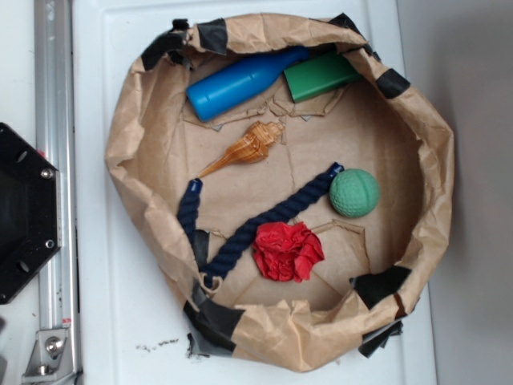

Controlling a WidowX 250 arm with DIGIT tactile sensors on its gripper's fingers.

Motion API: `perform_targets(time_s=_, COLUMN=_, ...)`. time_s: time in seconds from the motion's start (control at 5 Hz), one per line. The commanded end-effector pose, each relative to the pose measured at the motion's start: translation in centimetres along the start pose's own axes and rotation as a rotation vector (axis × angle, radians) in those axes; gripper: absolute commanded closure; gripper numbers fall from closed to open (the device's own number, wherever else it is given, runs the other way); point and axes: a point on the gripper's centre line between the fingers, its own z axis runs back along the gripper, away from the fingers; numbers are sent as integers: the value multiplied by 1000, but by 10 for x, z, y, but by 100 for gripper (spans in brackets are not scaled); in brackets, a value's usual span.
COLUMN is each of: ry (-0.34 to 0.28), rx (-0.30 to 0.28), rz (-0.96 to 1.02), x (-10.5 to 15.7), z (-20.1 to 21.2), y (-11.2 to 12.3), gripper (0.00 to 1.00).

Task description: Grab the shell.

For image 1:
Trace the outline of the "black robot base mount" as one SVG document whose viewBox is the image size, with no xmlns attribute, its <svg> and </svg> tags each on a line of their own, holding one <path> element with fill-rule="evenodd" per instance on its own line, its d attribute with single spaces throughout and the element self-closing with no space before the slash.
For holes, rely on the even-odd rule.
<svg viewBox="0 0 513 385">
<path fill-rule="evenodd" d="M 1 124 L 1 304 L 10 303 L 60 248 L 59 171 Z"/>
</svg>

